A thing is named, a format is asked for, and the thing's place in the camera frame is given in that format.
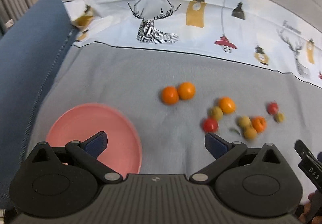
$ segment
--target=tangerine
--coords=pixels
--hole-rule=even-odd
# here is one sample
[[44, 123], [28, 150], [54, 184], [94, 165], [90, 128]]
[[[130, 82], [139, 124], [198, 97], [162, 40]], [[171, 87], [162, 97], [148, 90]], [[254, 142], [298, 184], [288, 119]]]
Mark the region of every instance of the tangerine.
[[179, 101], [177, 89], [173, 86], [168, 86], [162, 90], [161, 100], [167, 105], [176, 104]]
[[236, 110], [235, 102], [229, 97], [222, 97], [218, 102], [218, 106], [224, 114], [230, 114]]
[[190, 100], [194, 97], [196, 88], [191, 82], [183, 82], [178, 87], [178, 94], [182, 100]]
[[266, 129], [267, 123], [264, 117], [258, 116], [252, 118], [252, 126], [257, 131], [257, 133], [261, 133]]

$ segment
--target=human hand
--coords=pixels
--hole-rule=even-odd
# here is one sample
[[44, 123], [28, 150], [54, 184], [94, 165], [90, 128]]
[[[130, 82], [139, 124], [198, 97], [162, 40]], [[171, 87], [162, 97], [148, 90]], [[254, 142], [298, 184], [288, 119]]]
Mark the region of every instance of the human hand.
[[[301, 214], [299, 220], [302, 222], [302, 223], [305, 223], [305, 218], [306, 216], [310, 213], [310, 209], [311, 209], [311, 201], [312, 201], [312, 198], [314, 196], [314, 193], [311, 193], [309, 196], [308, 196], [308, 199], [310, 202], [306, 203], [304, 205], [304, 211], [303, 213]], [[313, 220], [312, 220], [312, 224], [322, 224], [322, 216], [316, 216]]]

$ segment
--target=gray bedsheet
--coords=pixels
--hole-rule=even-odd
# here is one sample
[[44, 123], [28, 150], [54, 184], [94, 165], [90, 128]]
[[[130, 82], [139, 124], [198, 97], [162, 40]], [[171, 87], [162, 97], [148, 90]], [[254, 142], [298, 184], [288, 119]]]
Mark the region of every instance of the gray bedsheet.
[[[192, 81], [193, 100], [174, 106], [158, 98], [166, 85]], [[190, 175], [214, 160], [204, 147], [199, 124], [221, 96], [230, 96], [237, 114], [220, 121], [220, 135], [229, 142], [245, 140], [229, 132], [237, 115], [266, 115], [276, 100], [286, 115], [283, 124], [268, 120], [268, 129], [250, 147], [275, 143], [303, 184], [304, 197], [315, 190], [299, 170], [294, 142], [302, 139], [315, 155], [322, 150], [322, 90], [280, 74], [209, 57], [113, 48], [102, 43], [72, 46], [44, 100], [29, 143], [29, 152], [46, 138], [52, 124], [70, 108], [100, 102], [119, 109], [135, 125], [142, 142], [141, 173]]]

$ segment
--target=fabric seam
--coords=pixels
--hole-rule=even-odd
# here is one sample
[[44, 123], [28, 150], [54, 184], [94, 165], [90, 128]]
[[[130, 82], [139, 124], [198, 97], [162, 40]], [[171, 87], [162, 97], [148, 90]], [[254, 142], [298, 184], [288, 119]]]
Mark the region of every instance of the fabric seam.
[[[71, 35], [73, 34], [73, 32], [75, 31], [75, 27], [73, 27], [71, 29], [71, 31], [69, 32], [68, 36], [66, 37], [65, 41], [64, 41], [64, 44], [61, 46], [61, 48], [59, 49], [59, 52], [57, 53], [56, 55], [56, 58], [54, 59], [54, 62], [52, 63], [48, 73], [46, 74], [46, 77], [43, 81], [43, 83], [41, 84], [39, 90], [38, 90], [38, 93], [37, 93], [37, 96], [36, 96], [36, 100], [35, 102], [33, 103], [33, 107], [32, 107], [32, 111], [31, 111], [31, 114], [30, 114], [30, 117], [29, 117], [29, 120], [28, 120], [28, 123], [27, 123], [27, 128], [25, 130], [25, 138], [23, 139], [23, 143], [22, 143], [22, 146], [21, 146], [21, 149], [22, 149], [22, 152], [20, 153], [19, 155], [19, 164], [22, 163], [23, 159], [24, 159], [24, 156], [25, 156], [25, 150], [26, 150], [26, 146], [27, 146], [27, 140], [29, 139], [29, 136], [30, 136], [30, 132], [31, 132], [31, 123], [32, 121], [34, 120], [35, 118], [35, 110], [38, 106], [38, 102], [39, 102], [39, 99], [42, 95], [42, 91], [43, 91], [43, 88], [49, 78], [49, 76], [51, 75], [61, 53], [63, 52], [63, 50], [65, 49], [65, 46], [67, 45]], [[9, 194], [0, 194], [0, 199], [9, 199]]]

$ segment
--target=red cherry tomato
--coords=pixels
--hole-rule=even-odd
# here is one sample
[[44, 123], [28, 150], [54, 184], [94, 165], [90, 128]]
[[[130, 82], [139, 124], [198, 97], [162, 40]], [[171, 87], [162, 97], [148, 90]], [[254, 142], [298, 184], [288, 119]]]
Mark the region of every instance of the red cherry tomato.
[[204, 132], [216, 132], [218, 130], [218, 122], [213, 118], [207, 118], [202, 123], [202, 129]]
[[271, 102], [267, 105], [267, 112], [270, 115], [275, 115], [279, 111], [279, 106], [277, 105], [276, 102]]

